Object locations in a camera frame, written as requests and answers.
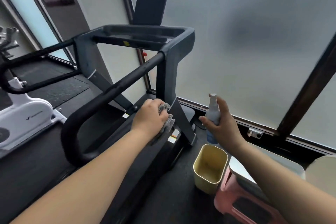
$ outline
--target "logo on exercise bike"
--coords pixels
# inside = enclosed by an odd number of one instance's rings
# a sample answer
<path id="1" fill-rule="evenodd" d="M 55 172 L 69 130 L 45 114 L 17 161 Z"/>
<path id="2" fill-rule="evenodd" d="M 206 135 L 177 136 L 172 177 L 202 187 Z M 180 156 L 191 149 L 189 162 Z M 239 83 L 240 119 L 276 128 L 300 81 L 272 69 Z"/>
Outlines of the logo on exercise bike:
<path id="1" fill-rule="evenodd" d="M 39 111 L 39 112 L 35 113 L 34 115 L 29 116 L 26 120 L 29 120 L 30 118 L 34 118 L 36 115 L 39 115 L 41 112 L 43 112 L 43 111 Z"/>

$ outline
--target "sticker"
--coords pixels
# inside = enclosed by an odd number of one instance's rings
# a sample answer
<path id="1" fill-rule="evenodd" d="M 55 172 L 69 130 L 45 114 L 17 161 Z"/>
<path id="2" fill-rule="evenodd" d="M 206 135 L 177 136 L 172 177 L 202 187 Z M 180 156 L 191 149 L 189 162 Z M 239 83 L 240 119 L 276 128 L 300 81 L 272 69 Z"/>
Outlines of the sticker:
<path id="1" fill-rule="evenodd" d="M 167 141 L 170 141 L 171 143 L 175 143 L 176 142 L 176 138 L 175 137 L 172 137 L 172 136 L 170 136 L 169 138 L 168 138 L 168 140 Z"/>
<path id="2" fill-rule="evenodd" d="M 171 134 L 171 136 L 177 138 L 179 134 L 180 132 L 177 129 L 175 129 L 174 132 Z"/>

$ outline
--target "person's left hand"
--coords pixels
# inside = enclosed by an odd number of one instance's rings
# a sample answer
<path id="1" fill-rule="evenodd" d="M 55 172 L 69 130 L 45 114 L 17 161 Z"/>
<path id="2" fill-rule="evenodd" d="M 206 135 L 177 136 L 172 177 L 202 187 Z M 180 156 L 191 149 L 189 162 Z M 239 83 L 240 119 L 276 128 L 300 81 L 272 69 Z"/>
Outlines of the person's left hand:
<path id="1" fill-rule="evenodd" d="M 167 110 L 159 115 L 158 107 L 161 104 L 164 104 L 161 99 L 147 99 L 135 115 L 131 130 L 143 133 L 148 141 L 156 136 L 168 119 Z"/>

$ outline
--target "red object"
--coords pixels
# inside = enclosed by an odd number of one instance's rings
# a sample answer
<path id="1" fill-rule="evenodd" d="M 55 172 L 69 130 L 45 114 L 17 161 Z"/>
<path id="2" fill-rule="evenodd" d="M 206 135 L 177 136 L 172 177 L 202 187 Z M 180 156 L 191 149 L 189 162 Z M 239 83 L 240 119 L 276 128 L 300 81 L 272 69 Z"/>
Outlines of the red object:
<path id="1" fill-rule="evenodd" d="M 237 177 L 231 173 L 230 168 L 227 168 L 214 200 L 216 209 L 222 214 L 228 213 L 232 215 L 241 223 L 258 224 L 233 206 L 235 204 L 237 205 L 237 202 L 242 199 L 243 201 L 248 201 L 250 204 L 254 205 L 254 207 L 251 206 L 251 209 L 257 207 L 261 208 L 263 212 L 266 212 L 269 218 L 269 221 L 266 221 L 267 224 L 288 224 L 275 208 L 245 191 L 238 184 Z"/>

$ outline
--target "spray bottle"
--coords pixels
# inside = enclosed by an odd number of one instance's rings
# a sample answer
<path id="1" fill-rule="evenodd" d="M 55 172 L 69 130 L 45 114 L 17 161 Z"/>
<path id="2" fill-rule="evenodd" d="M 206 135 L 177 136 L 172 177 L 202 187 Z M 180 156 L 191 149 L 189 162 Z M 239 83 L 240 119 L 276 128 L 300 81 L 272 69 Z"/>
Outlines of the spray bottle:
<path id="1" fill-rule="evenodd" d="M 209 110 L 206 112 L 205 117 L 207 117 L 208 120 L 211 120 L 216 126 L 219 125 L 221 112 L 217 103 L 217 94 L 210 94 Z M 208 130 L 207 141 L 209 144 L 218 144 L 213 134 Z"/>

